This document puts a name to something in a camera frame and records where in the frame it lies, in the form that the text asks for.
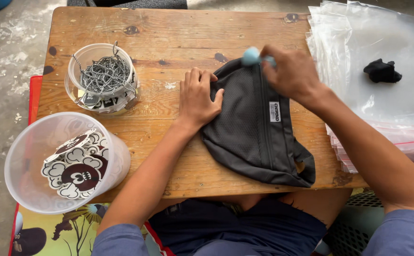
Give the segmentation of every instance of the white label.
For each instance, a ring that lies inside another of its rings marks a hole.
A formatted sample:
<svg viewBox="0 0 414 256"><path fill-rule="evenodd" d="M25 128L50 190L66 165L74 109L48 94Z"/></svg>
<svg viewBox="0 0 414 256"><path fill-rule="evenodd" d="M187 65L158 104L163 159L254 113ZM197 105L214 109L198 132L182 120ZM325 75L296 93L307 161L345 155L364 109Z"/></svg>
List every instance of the white label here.
<svg viewBox="0 0 414 256"><path fill-rule="evenodd" d="M271 122L281 122L280 117L280 102L271 101L270 104L270 121Z"/></svg>

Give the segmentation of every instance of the left hand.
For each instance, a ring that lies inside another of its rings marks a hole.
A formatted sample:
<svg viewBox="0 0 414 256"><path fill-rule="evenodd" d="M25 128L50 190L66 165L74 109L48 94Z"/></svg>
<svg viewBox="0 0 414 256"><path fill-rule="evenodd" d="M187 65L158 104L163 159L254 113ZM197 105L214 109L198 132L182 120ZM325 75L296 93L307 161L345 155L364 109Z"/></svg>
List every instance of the left hand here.
<svg viewBox="0 0 414 256"><path fill-rule="evenodd" d="M214 102L210 99L210 82L217 80L210 71L197 67L186 72L185 80L180 81L179 124L197 132L221 113L224 89L218 90Z"/></svg>

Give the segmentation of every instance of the wooden table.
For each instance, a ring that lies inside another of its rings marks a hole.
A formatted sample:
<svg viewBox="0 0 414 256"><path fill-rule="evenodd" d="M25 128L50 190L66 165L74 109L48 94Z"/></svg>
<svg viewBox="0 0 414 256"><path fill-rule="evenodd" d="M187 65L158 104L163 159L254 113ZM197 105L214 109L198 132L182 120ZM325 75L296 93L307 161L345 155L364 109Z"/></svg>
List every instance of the wooden table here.
<svg viewBox="0 0 414 256"><path fill-rule="evenodd" d="M308 52L308 30L307 14L59 7L53 13L37 117L63 111L90 114L74 104L64 88L71 54L88 44L118 41L131 56L141 80L140 102L123 116L97 119L130 149L126 181L177 117L178 81L185 71L193 67L215 71L241 57L249 46L262 48L268 43ZM291 118L295 137L315 158L312 189L367 186L359 175L341 171L321 119L296 102L291 102ZM112 201L123 185L94 200ZM184 149L164 198L297 189L263 184L226 169L213 160L197 135Z"/></svg>

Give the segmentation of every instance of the black mat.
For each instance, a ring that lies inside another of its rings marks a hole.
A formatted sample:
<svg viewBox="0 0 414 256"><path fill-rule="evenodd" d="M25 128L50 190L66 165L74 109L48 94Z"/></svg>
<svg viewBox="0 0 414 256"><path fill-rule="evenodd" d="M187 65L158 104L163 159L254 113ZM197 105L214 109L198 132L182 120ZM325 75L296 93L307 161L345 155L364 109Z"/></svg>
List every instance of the black mat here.
<svg viewBox="0 0 414 256"><path fill-rule="evenodd" d="M93 0L87 0L90 6L96 6ZM85 0L67 0L67 6L87 6ZM149 9L188 9L186 0L137 0L125 4L114 5L120 8Z"/></svg>

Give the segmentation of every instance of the zipper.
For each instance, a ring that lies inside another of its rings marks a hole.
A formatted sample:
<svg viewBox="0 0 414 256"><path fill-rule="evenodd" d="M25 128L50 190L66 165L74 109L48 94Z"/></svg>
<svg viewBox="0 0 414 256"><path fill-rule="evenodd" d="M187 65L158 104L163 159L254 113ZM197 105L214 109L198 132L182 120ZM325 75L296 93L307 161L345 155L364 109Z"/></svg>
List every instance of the zipper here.
<svg viewBox="0 0 414 256"><path fill-rule="evenodd" d="M272 151L270 150L270 141L269 141L269 134L270 134L270 128L269 128L269 116L268 116L268 107L270 106L267 102L267 83L264 79L261 71L261 64L259 64L259 75L261 77L261 102L262 102L262 116L264 117L264 136L265 136L265 143L267 146L267 153L268 153L268 160L270 163L270 169L273 170L273 164L272 164Z"/></svg>

